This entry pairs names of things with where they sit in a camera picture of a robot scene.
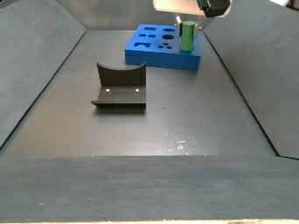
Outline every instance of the white robot part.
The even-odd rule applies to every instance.
[[[280,4],[282,6],[286,5],[286,3],[289,2],[288,0],[269,0],[270,2],[276,3],[276,4]]]
[[[230,2],[232,0],[229,0],[229,7],[224,15],[220,16],[221,18],[229,14]],[[153,0],[153,7],[157,11],[204,16],[196,0]]]

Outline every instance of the green cylinder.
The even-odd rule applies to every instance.
[[[181,49],[184,51],[192,51],[193,49],[193,29],[196,23],[192,21],[184,21],[181,23]]]

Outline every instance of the gray wall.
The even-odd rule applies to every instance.
[[[85,29],[54,0],[22,0],[0,13],[0,146]]]
[[[278,154],[299,158],[299,14],[237,0],[205,32]]]
[[[138,24],[173,25],[174,15],[154,10],[153,0],[57,0],[87,30],[132,31]],[[181,18],[196,20],[194,16]]]

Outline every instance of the wooden edge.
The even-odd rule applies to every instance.
[[[294,224],[299,220],[144,220],[90,222],[0,222],[3,224]]]

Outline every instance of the blue foam block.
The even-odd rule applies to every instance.
[[[125,46],[125,63],[149,67],[198,70],[201,59],[201,33],[193,41],[193,50],[180,49],[181,38],[174,26],[140,24]]]

